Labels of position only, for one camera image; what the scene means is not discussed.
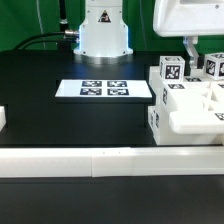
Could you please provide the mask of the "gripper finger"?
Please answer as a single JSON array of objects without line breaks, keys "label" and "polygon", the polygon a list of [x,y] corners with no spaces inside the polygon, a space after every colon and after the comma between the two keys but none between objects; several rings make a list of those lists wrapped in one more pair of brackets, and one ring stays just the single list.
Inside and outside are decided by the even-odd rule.
[{"label": "gripper finger", "polygon": [[183,45],[190,57],[189,64],[192,69],[196,69],[198,67],[199,54],[196,50],[197,44],[198,44],[197,36],[184,36],[183,37]]}]

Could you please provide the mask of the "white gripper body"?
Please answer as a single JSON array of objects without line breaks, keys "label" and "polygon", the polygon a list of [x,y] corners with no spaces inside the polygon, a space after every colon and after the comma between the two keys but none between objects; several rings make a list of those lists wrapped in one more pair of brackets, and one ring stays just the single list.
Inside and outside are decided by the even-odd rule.
[{"label": "white gripper body", "polygon": [[153,29],[162,37],[224,34],[224,0],[156,0]]}]

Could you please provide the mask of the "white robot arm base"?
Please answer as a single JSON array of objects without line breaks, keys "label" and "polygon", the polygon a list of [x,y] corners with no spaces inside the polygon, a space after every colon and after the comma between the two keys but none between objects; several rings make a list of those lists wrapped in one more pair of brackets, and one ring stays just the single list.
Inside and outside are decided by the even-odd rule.
[{"label": "white robot arm base", "polygon": [[91,64],[129,62],[128,26],[122,17],[123,0],[85,0],[85,19],[79,26],[75,59]]}]

